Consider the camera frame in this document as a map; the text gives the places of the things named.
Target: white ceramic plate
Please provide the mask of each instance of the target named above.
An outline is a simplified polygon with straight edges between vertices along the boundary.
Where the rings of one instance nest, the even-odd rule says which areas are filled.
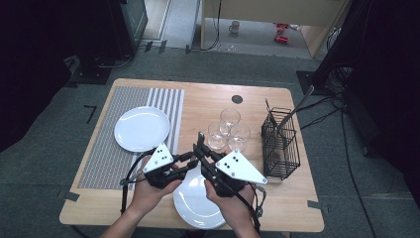
[[[183,183],[173,192],[176,211],[188,224],[208,230],[225,224],[219,207],[207,199],[201,164],[189,171]]]
[[[169,133],[169,119],[157,108],[137,107],[117,121],[114,136],[127,151],[145,152],[157,147]]]

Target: striped placemat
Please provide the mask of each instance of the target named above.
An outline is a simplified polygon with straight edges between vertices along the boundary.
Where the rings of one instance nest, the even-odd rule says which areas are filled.
[[[151,106],[163,111],[169,118],[169,135],[164,143],[177,154],[179,127],[184,90],[117,86],[105,114],[98,136],[88,157],[78,187],[119,189],[119,181],[129,171],[139,153],[121,148],[114,138],[114,127],[127,111]]]

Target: hand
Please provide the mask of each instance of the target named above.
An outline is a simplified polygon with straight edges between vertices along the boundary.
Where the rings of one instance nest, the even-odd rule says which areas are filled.
[[[236,196],[221,197],[216,193],[213,184],[209,180],[204,181],[206,187],[207,198],[219,206],[226,222],[234,229],[237,237],[260,237],[254,229],[254,224],[251,218],[250,211]],[[255,188],[251,185],[246,185],[239,194],[253,205]]]
[[[141,170],[143,170],[149,159],[150,156],[143,158]],[[137,180],[144,178],[145,175],[140,174]],[[131,204],[112,226],[101,235],[101,238],[131,237],[142,218],[153,210],[165,195],[174,192],[181,183],[181,180],[175,180],[164,189],[159,189],[152,187],[147,180],[137,182]]]
[[[141,170],[148,163],[151,156],[143,159]],[[144,179],[145,175],[141,173],[137,180]],[[149,185],[147,180],[136,183],[133,200],[128,209],[134,209],[141,213],[148,213],[152,211],[160,202],[160,200],[167,194],[173,193],[176,188],[182,183],[181,180],[175,180],[168,184],[164,189],[159,189]]]

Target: black wire basket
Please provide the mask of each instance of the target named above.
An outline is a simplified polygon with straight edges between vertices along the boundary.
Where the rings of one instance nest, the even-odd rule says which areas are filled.
[[[271,115],[280,124],[290,110],[273,107]],[[292,117],[277,133],[268,114],[262,124],[263,174],[268,178],[287,179],[299,166],[300,156]]]

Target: drinking glass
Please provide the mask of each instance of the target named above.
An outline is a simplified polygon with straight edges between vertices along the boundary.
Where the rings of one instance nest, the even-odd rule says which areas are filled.
[[[220,130],[222,122],[213,122],[209,125],[208,145],[213,150],[220,150],[226,145],[226,136]]]
[[[229,136],[231,127],[241,121],[241,114],[233,108],[226,108],[220,113],[220,121],[220,131],[224,136]]]
[[[228,145],[232,151],[242,152],[246,146],[247,141],[251,137],[251,130],[244,124],[235,124],[232,126]]]

